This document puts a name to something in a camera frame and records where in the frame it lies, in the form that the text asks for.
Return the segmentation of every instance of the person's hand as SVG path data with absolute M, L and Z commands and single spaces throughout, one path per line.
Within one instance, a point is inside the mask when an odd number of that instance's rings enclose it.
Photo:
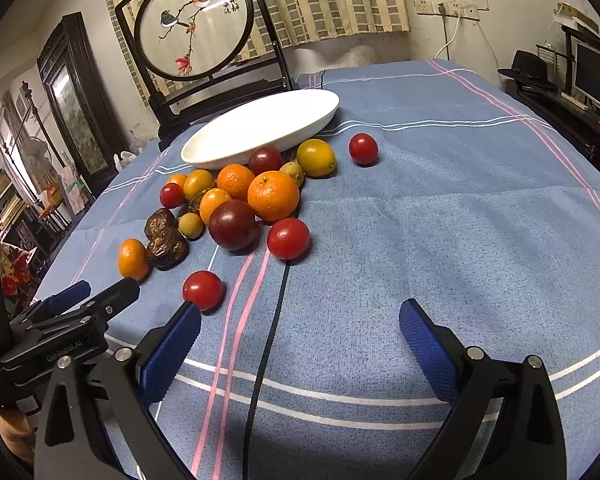
M 9 451 L 33 465 L 35 430 L 24 413 L 17 408 L 0 408 L 0 436 Z

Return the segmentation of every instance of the framed painting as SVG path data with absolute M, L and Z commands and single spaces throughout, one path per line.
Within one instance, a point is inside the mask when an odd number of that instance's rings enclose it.
M 94 196 L 117 174 L 113 156 L 128 150 L 91 54 L 80 12 L 62 17 L 38 58 L 51 111 L 76 168 Z

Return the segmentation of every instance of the yellow lemon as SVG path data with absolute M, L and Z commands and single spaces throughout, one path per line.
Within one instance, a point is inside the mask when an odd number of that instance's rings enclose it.
M 300 144 L 296 159 L 309 176 L 325 176 L 336 169 L 335 153 L 320 139 L 309 139 Z
M 200 191 L 215 186 L 216 181 L 211 173 L 207 170 L 196 170 L 189 173 L 182 190 L 187 201 L 191 202 Z

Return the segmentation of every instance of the screw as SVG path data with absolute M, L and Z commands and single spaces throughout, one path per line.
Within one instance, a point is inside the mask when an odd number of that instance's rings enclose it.
M 71 358 L 68 355 L 63 355 L 61 358 L 58 359 L 58 368 L 61 368 L 62 370 L 67 368 L 70 364 Z
M 542 366 L 542 359 L 539 358 L 537 355 L 530 355 L 526 359 L 526 362 L 529 363 L 529 366 L 531 366 L 532 368 L 540 368 Z
M 477 346 L 469 346 L 466 349 L 466 354 L 469 356 L 469 359 L 473 359 L 474 361 L 479 361 L 484 357 L 484 352 Z
M 114 357 L 118 360 L 118 361 L 126 361 L 127 359 L 129 359 L 131 356 L 133 355 L 133 351 L 131 348 L 127 348 L 126 346 L 124 348 L 119 348 L 118 350 L 116 350 L 116 353 L 114 354 Z

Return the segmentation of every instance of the red cherry tomato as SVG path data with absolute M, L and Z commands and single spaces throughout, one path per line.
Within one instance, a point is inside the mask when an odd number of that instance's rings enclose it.
M 349 155 L 360 166 L 368 166 L 378 160 L 378 144 L 367 134 L 356 134 L 349 141 Z
M 224 298 L 224 283 L 214 273 L 199 270 L 185 280 L 182 297 L 204 312 L 221 303 Z
M 160 190 L 160 203 L 167 209 L 175 209 L 185 203 L 184 192 L 178 184 L 170 182 Z
M 293 260 L 307 250 L 311 241 L 308 227 L 297 218 L 285 218 L 273 224 L 267 235 L 267 247 L 281 260 Z

